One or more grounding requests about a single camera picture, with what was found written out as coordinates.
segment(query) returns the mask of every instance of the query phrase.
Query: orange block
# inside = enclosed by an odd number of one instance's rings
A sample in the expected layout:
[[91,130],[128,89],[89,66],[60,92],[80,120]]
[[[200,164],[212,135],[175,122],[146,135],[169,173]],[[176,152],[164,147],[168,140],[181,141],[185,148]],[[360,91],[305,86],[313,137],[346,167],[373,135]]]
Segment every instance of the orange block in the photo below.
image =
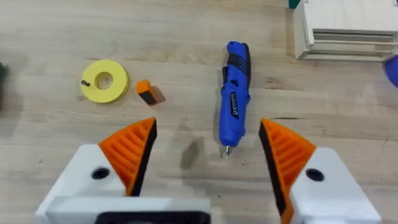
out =
[[156,119],[134,123],[98,145],[126,186],[127,196],[139,196],[152,145],[157,137]]
[[294,214],[289,192],[316,147],[268,119],[262,119],[259,137],[266,154],[281,224],[289,224]]
[[136,84],[137,94],[149,105],[155,105],[158,103],[155,91],[150,85],[148,80],[142,80]]

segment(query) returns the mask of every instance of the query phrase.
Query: wooden table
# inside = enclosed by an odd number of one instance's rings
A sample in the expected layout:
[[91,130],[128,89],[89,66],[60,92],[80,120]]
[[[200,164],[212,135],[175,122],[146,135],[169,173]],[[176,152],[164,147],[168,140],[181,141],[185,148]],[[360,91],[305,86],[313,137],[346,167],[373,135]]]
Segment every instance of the wooden table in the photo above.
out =
[[[278,223],[257,136],[261,117],[337,150],[384,219],[398,223],[398,90],[379,63],[299,62],[281,0],[2,0],[0,222],[32,214],[78,146],[156,116],[143,195],[211,198],[214,223]],[[221,65],[231,39],[251,48],[247,135],[229,161],[217,137]],[[131,87],[99,105],[82,71],[118,61]],[[148,107],[148,78],[166,102]]]

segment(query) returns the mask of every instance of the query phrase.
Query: orange eraser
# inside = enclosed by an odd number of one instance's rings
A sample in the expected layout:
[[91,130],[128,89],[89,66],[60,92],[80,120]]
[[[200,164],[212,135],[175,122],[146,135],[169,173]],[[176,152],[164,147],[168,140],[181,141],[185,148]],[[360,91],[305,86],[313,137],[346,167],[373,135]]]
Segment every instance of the orange eraser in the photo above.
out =
[[142,80],[136,84],[137,94],[148,104],[154,105],[157,103],[157,98],[154,89],[148,80]]

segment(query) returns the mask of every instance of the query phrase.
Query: tape roll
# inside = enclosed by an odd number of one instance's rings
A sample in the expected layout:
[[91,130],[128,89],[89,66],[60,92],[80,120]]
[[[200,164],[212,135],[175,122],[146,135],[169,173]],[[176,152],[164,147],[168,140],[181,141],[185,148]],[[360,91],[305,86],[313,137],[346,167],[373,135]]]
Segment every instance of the tape roll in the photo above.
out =
[[[112,85],[105,90],[98,88],[101,73],[108,73],[113,78]],[[96,103],[110,103],[126,94],[129,89],[129,76],[119,63],[99,60],[86,68],[81,76],[81,84],[81,91],[89,100]]]

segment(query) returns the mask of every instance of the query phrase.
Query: blue rotary tool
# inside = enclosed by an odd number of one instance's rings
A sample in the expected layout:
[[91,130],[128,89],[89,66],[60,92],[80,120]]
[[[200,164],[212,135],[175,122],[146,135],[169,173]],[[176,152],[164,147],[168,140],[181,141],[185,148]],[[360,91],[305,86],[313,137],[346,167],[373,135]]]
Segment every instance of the blue rotary tool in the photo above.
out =
[[246,106],[250,101],[251,59],[245,43],[231,41],[226,46],[229,53],[227,66],[223,68],[219,138],[226,146],[226,158],[244,136]]

